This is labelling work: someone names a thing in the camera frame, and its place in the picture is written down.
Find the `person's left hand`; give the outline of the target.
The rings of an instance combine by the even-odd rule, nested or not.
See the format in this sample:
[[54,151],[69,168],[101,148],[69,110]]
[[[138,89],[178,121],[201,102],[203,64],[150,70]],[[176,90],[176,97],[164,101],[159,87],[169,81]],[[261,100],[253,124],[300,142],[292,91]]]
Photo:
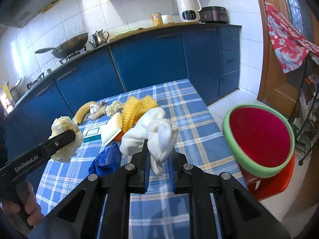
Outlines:
[[[42,221],[44,215],[41,212],[41,207],[36,201],[36,196],[33,191],[32,184],[29,182],[25,182],[25,184],[27,185],[28,199],[24,205],[24,208],[25,211],[29,214],[29,225],[34,227],[38,223],[40,223],[40,221]],[[18,214],[18,212],[20,211],[19,205],[6,199],[1,199],[1,209],[6,214]]]

